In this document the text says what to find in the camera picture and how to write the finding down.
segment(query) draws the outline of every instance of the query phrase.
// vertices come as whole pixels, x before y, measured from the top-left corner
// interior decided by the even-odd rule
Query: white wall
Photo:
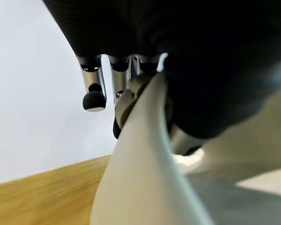
[[[41,0],[0,0],[0,182],[110,154],[113,100],[89,113],[78,62]]]

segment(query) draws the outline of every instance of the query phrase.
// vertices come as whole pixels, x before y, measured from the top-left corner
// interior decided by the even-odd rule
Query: wooden floor
[[[89,225],[109,158],[0,184],[0,225]]]

